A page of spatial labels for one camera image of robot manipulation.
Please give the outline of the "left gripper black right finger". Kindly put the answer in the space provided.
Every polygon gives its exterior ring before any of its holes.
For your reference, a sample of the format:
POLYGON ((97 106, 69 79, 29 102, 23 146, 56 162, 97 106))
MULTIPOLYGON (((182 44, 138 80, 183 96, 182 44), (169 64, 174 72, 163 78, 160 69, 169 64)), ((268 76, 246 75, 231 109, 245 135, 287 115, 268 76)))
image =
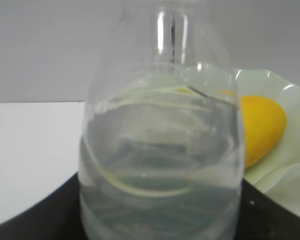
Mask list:
POLYGON ((300 240, 300 217, 244 179, 235 239, 300 240))

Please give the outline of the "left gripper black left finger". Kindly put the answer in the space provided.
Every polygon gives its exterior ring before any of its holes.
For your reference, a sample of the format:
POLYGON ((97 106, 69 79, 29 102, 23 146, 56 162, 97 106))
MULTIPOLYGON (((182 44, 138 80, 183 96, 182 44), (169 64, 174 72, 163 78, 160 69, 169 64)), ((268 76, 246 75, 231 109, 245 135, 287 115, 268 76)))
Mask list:
POLYGON ((28 210, 0 224, 0 240, 85 240, 74 174, 28 210))

